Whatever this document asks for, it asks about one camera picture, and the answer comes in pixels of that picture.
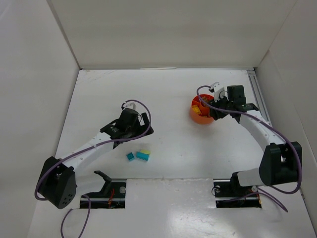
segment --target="white tabletop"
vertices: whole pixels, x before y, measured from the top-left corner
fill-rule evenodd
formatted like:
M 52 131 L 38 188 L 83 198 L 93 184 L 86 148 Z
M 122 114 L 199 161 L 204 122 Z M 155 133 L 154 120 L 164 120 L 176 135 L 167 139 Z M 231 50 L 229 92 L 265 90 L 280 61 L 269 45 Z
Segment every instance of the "white tabletop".
M 235 171 L 260 164 L 261 148 L 234 119 L 226 117 L 211 125 L 198 125 L 190 119 L 196 89 L 215 81 L 226 86 L 244 85 L 247 101 L 255 102 L 244 70 L 80 71 L 57 158 L 77 149 L 118 118 L 121 103 L 128 99 L 149 107 L 154 129 L 154 134 L 118 146 L 77 175 L 101 170 L 111 178 L 133 179 L 127 184 L 126 208 L 93 210 L 83 237 L 315 237 L 299 193 L 273 192 L 289 213 L 265 198 L 263 209 L 214 209 L 211 179 L 177 180 L 230 178 Z M 144 109 L 138 105 L 137 111 Z M 125 155 L 140 149 L 151 150 L 150 160 L 128 162 Z M 295 185 L 281 187 L 290 190 Z M 60 237 L 66 211 L 38 202 L 29 237 Z M 67 218 L 65 233 L 69 237 L 80 233 L 86 211 L 75 210 Z

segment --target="table surface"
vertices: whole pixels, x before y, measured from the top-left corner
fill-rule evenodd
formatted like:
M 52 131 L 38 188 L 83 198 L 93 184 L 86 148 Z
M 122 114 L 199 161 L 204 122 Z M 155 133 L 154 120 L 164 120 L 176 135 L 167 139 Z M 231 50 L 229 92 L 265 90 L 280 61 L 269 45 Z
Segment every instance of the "table surface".
M 83 237 L 315 237 L 299 192 L 285 195 L 273 191 L 289 213 L 266 198 L 262 198 L 263 209 L 214 209 L 210 178 L 230 178 L 235 171 L 258 167 L 263 155 L 252 136 L 230 117 L 211 125 L 198 125 L 190 119 L 196 89 L 215 81 L 244 85 L 247 101 L 255 103 L 245 70 L 80 71 L 57 158 L 77 149 L 116 119 L 121 103 L 128 99 L 149 107 L 155 131 L 118 146 L 76 175 L 92 176 L 93 171 L 101 170 L 111 178 L 132 179 L 127 184 L 126 208 L 93 210 Z M 145 110 L 138 105 L 137 111 Z M 151 150 L 150 160 L 128 162 L 125 155 L 140 149 Z M 281 187 L 291 190 L 295 185 Z M 38 202 L 29 237 L 60 237 L 66 211 Z M 86 211 L 75 210 L 67 218 L 65 233 L 69 237 L 80 233 Z

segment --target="blue block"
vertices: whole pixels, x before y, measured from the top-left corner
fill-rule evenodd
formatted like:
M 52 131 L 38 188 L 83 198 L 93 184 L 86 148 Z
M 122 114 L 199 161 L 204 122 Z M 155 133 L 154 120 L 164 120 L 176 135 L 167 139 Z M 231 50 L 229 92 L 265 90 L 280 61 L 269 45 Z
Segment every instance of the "blue block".
M 140 158 L 140 159 L 145 160 L 145 161 L 148 161 L 148 160 L 149 160 L 149 155 L 144 154 L 144 153 L 141 153 L 141 152 L 137 152 L 137 153 L 135 154 L 135 156 L 136 156 L 137 158 Z
M 127 158 L 128 158 L 128 160 L 129 161 L 131 161 L 131 160 L 134 160 L 135 158 L 134 158 L 134 155 L 133 155 L 133 153 L 131 152 L 131 153 L 129 153 L 129 154 L 127 154 Z

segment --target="white wall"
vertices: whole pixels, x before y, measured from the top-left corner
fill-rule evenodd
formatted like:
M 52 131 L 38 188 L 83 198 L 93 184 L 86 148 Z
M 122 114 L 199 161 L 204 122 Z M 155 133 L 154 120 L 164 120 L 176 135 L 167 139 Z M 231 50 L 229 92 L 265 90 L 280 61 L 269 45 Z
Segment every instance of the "white wall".
M 257 69 L 272 124 L 303 147 L 306 205 L 317 230 L 317 1 L 298 0 Z
M 78 66 L 45 0 L 0 1 L 0 237 L 27 236 Z
M 83 68 L 258 66 L 296 0 L 50 0 Z

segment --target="robotic arm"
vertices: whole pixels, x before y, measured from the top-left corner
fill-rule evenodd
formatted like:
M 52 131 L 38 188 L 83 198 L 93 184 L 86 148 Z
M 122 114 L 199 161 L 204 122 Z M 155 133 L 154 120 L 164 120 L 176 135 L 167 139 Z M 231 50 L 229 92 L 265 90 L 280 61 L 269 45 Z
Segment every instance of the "robotic arm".
M 94 138 L 63 159 L 48 158 L 43 165 L 35 195 L 37 196 L 38 192 L 45 200 L 62 209 L 73 200 L 76 190 L 80 194 L 95 192 L 90 190 L 94 186 L 89 187 L 87 184 L 84 186 L 85 183 L 76 180 L 76 173 L 119 144 L 154 132 L 151 128 L 150 112 L 148 111 L 149 119 L 146 113 L 139 114 L 135 108 L 134 103 L 122 107 L 123 111 L 118 119 L 101 128 Z M 139 118 L 143 119 L 144 125 L 140 124 Z M 101 171 L 95 173 L 104 179 L 100 183 L 100 189 L 106 194 L 110 188 L 111 178 Z
M 224 87 L 218 82 L 211 85 L 210 91 L 214 93 L 214 99 L 209 102 L 211 106 L 210 116 L 218 120 L 228 115 L 224 111 L 231 111 L 230 115 L 248 130 L 264 151 L 259 168 L 232 174 L 230 186 L 228 186 L 232 195 L 241 194 L 243 190 L 249 189 L 254 185 L 271 186 L 298 181 L 298 162 L 292 149 L 276 132 L 269 130 L 263 125 L 264 123 L 269 125 L 269 123 L 264 120 L 259 109 L 254 104 L 246 103 L 243 86 L 228 86 L 228 97 L 224 94 Z M 253 118 L 234 112 L 247 112 Z M 294 146 L 301 163 L 301 145 L 298 142 L 292 142 L 291 144 Z

